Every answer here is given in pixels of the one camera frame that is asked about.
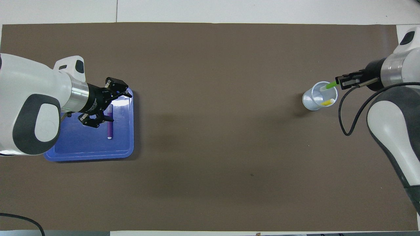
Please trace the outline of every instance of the black button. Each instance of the black button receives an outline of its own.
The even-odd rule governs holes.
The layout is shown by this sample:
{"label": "black button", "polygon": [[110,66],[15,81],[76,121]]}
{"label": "black button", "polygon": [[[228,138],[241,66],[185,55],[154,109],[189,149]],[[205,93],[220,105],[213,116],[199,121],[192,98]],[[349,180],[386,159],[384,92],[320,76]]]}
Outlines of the black button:
{"label": "black button", "polygon": [[400,45],[406,45],[407,43],[410,43],[414,38],[414,31],[410,31],[405,34],[404,38],[401,40]]}
{"label": "black button", "polygon": [[83,61],[81,60],[76,61],[76,71],[82,74],[84,73]]}

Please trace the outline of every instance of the marker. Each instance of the marker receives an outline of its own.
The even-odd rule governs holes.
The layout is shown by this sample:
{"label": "marker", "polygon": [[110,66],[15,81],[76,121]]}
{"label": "marker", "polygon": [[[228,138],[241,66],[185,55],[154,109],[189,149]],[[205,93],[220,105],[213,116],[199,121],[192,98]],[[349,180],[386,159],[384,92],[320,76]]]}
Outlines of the marker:
{"label": "marker", "polygon": [[[109,104],[107,115],[112,118],[112,104]],[[113,125],[112,124],[113,124],[113,122],[108,121],[108,139],[112,139],[112,137],[113,137]]]}
{"label": "marker", "polygon": [[330,100],[326,100],[325,102],[321,102],[321,105],[322,106],[328,106],[328,105],[331,105],[335,102],[336,102],[335,99],[331,98]]}
{"label": "marker", "polygon": [[320,91],[320,92],[323,92],[323,91],[326,91],[327,89],[330,89],[330,88],[335,87],[335,86],[337,86],[337,85],[338,85],[338,84],[334,81],[334,82],[332,82],[332,83],[329,83],[329,84],[327,84],[327,85],[325,85],[325,86],[320,87],[320,88],[319,88],[319,91]]}

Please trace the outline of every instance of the purple marker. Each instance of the purple marker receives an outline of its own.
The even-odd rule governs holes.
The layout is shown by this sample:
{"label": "purple marker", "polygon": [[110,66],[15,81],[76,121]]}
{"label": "purple marker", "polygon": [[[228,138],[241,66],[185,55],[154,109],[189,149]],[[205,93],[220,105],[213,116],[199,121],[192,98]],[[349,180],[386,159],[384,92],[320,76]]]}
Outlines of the purple marker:
{"label": "purple marker", "polygon": [[[109,104],[107,115],[112,118],[112,104]],[[108,139],[112,139],[112,137],[113,137],[113,126],[112,126],[112,124],[113,124],[113,122],[108,121]]]}

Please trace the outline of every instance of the white floor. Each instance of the white floor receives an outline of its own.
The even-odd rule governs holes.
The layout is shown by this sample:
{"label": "white floor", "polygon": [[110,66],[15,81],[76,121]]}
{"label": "white floor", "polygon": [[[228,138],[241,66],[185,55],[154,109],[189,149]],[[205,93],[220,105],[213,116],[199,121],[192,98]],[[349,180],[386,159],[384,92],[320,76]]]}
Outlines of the white floor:
{"label": "white floor", "polygon": [[[0,47],[3,24],[97,22],[390,24],[397,25],[401,40],[407,29],[420,24],[420,3],[416,0],[72,0],[70,4],[66,0],[0,0]],[[243,232],[203,233],[233,236]],[[121,231],[112,235],[133,234]],[[148,231],[136,235],[180,234]]]}

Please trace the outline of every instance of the green marker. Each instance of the green marker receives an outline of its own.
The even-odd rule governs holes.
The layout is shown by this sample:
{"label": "green marker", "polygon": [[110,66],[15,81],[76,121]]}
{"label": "green marker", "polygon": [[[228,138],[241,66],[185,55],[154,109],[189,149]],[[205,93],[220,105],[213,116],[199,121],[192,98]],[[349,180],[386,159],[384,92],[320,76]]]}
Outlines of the green marker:
{"label": "green marker", "polygon": [[325,86],[322,86],[322,87],[320,87],[319,88],[319,91],[320,92],[323,92],[323,91],[326,91],[327,89],[330,89],[330,88],[333,88],[333,87],[335,87],[335,86],[337,86],[338,84],[337,84],[337,82],[332,82],[332,83],[329,83],[329,84],[327,84],[327,85],[325,85]]}

